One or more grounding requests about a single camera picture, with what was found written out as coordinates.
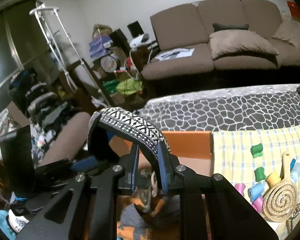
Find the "spiral coaster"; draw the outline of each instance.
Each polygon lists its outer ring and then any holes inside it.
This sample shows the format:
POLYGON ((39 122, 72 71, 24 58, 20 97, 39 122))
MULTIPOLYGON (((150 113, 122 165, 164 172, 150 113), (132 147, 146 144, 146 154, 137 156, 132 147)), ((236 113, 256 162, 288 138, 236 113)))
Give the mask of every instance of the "spiral coaster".
POLYGON ((263 213, 273 222, 284 222, 297 205, 297 188, 290 178, 290 155, 282 154, 284 179, 274 185, 264 197, 263 213))

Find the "screw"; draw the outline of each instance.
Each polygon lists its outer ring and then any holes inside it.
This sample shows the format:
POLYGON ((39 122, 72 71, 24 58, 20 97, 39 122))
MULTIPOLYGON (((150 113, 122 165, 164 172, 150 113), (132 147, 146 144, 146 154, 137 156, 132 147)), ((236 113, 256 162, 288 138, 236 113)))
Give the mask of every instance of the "screw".
POLYGON ((219 173, 216 173, 216 174, 213 175, 213 178, 214 178, 215 180, 222 180, 222 179, 223 179, 223 176, 222 176, 221 174, 219 174, 219 173))
POLYGON ((121 165, 115 165, 112 167, 113 171, 121 171, 122 170, 122 166, 121 165))
POLYGON ((178 165, 177 166, 177 171, 183 172, 185 170, 186 170, 186 166, 184 166, 184 165, 178 165))
POLYGON ((75 176, 75 180, 77 182, 83 181, 85 179, 85 176, 83 174, 79 174, 77 176, 75 176))

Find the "pink spool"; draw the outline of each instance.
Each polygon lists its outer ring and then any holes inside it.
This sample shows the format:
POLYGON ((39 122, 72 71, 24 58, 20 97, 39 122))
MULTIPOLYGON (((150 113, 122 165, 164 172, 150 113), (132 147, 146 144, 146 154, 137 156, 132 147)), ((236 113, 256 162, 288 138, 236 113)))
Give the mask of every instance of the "pink spool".
POLYGON ((244 183, 236 183, 234 185, 235 189, 242 195, 244 196, 244 189, 246 188, 246 185, 244 183))
POLYGON ((262 198, 262 197, 258 197, 258 198, 252 203, 253 208, 254 208, 258 213, 261 213, 261 212, 262 212, 262 205, 263 205, 263 198, 262 198))

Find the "sofa backrest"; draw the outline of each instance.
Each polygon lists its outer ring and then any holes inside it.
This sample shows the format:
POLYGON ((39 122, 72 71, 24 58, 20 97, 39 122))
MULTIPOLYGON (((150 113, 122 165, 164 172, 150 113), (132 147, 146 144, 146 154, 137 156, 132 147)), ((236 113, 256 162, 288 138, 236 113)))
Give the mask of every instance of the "sofa backrest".
POLYGON ((244 25, 249 23, 240 0, 206 0, 198 4, 198 11, 207 34, 214 32, 213 23, 244 25))
POLYGON ((278 7, 267 0, 205 0, 182 4, 150 17, 161 50, 208 43, 212 24, 244 25, 270 39, 282 23, 278 7))
POLYGON ((267 0, 242 0, 242 4, 249 19, 249 31, 270 39, 282 23, 278 7, 267 0))
POLYGON ((161 50, 209 42, 197 7, 182 4, 150 17, 161 50))

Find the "sofa seat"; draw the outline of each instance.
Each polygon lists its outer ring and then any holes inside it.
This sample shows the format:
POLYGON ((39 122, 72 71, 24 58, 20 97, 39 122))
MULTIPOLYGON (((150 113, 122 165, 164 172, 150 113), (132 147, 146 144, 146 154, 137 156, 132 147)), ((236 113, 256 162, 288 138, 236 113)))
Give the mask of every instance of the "sofa seat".
POLYGON ((277 56, 278 62, 282 66, 300 66, 300 49, 274 39, 268 40, 279 52, 277 56))
POLYGON ((154 58, 143 68, 143 77, 146 80, 160 80, 173 76, 213 71, 211 50, 208 44, 196 44, 186 46, 185 48, 194 48, 191 57, 168 59, 164 61, 159 61, 154 58))
POLYGON ((278 69, 281 67, 275 56, 245 53, 220 57, 213 61, 215 69, 278 69))

